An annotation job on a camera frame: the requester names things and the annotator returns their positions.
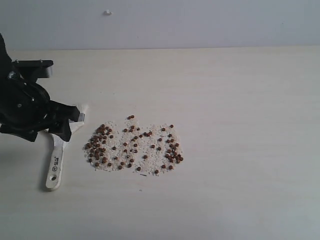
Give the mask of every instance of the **wooden table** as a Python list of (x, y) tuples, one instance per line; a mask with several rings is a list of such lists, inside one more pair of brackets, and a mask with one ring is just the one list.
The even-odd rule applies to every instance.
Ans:
[[(318, 240), (320, 47), (13, 51), (54, 61), (51, 99), (87, 103), (62, 184), (51, 138), (0, 135), (3, 240)], [(95, 171), (104, 121), (173, 123), (184, 161), (159, 177)]]

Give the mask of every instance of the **white wall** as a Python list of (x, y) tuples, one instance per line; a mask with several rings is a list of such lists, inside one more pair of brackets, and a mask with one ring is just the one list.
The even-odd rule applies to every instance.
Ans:
[(1, 0), (0, 32), (15, 50), (318, 45), (319, 10), (319, 0)]

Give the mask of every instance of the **white powder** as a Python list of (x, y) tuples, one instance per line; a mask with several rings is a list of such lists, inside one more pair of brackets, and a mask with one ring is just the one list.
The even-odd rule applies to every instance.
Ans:
[[(171, 128), (167, 124), (143, 127), (139, 125), (136, 118), (132, 118), (130, 120), (127, 119), (124, 124), (121, 124), (121, 126), (112, 121), (108, 121), (104, 124), (106, 127), (112, 129), (112, 132), (107, 136), (107, 139), (102, 139), (98, 142), (100, 144), (100, 148), (106, 149), (104, 156), (100, 156), (99, 160), (96, 160), (95, 157), (89, 157), (90, 149), (85, 150), (88, 159), (92, 159), (92, 166), (95, 166), (95, 163), (99, 163), (99, 166), (95, 167), (97, 170), (105, 170), (108, 172), (128, 171), (149, 175), (159, 175), (165, 172), (170, 172), (171, 170), (169, 170), (169, 166), (173, 166), (173, 169), (175, 169), (176, 165), (178, 165), (175, 159), (173, 160), (173, 163), (171, 163), (168, 158), (165, 157), (167, 150), (170, 149), (169, 145), (174, 145), (175, 143), (179, 143), (175, 152), (178, 155), (183, 154), (180, 139), (175, 128)], [(134, 126), (133, 132), (129, 132), (131, 126)], [(152, 132), (151, 136), (143, 135), (144, 133), (149, 132)], [(93, 135), (100, 136), (100, 133), (94, 133)], [(166, 141), (168, 139), (174, 139), (174, 142), (167, 143)], [(102, 163), (103, 157), (107, 158), (106, 163)], [(131, 163), (131, 168), (128, 167), (130, 159), (134, 159), (134, 162)], [(121, 162), (124, 162), (123, 168), (118, 170), (118, 166)]]

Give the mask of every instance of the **table surface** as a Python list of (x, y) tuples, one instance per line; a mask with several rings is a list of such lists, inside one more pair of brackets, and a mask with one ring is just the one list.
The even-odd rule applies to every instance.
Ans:
[[(17, 51), (54, 61), (51, 99), (87, 103), (44, 191), (51, 137), (0, 135), (3, 240), (318, 240), (320, 47)], [(159, 177), (95, 171), (105, 121), (173, 123), (183, 164)]]

